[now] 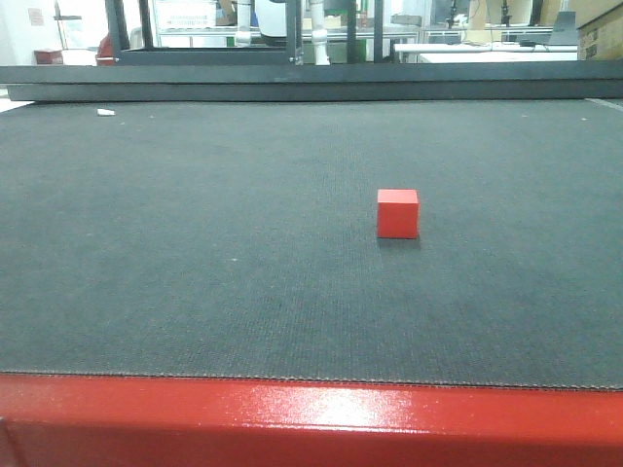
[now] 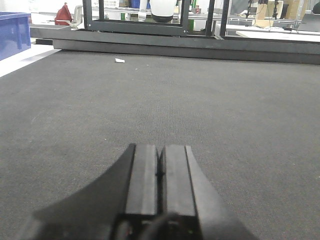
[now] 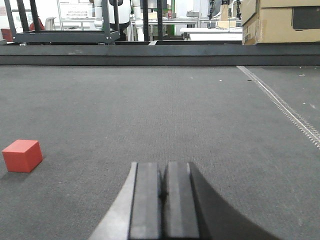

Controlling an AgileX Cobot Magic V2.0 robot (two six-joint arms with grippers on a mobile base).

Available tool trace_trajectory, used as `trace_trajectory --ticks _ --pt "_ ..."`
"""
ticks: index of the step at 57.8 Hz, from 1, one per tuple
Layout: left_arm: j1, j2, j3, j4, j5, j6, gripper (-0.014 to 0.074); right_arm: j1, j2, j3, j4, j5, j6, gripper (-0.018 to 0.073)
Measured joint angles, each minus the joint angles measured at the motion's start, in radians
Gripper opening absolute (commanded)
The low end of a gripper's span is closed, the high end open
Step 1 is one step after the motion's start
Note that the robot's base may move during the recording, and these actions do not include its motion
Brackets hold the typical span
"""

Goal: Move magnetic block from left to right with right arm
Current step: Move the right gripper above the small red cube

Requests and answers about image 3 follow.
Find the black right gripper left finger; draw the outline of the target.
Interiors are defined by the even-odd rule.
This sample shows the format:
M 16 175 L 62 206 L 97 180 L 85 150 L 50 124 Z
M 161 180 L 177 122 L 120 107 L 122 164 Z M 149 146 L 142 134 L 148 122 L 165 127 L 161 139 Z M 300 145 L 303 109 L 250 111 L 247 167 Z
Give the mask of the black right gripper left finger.
M 115 201 L 90 240 L 160 240 L 161 173 L 152 162 L 132 162 Z

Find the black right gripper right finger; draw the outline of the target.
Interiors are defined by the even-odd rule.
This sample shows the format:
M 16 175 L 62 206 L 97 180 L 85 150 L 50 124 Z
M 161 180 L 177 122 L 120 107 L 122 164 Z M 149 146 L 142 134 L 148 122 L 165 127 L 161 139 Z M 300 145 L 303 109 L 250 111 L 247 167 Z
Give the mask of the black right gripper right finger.
M 192 162 L 169 162 L 164 173 L 166 240 L 276 240 L 232 207 Z

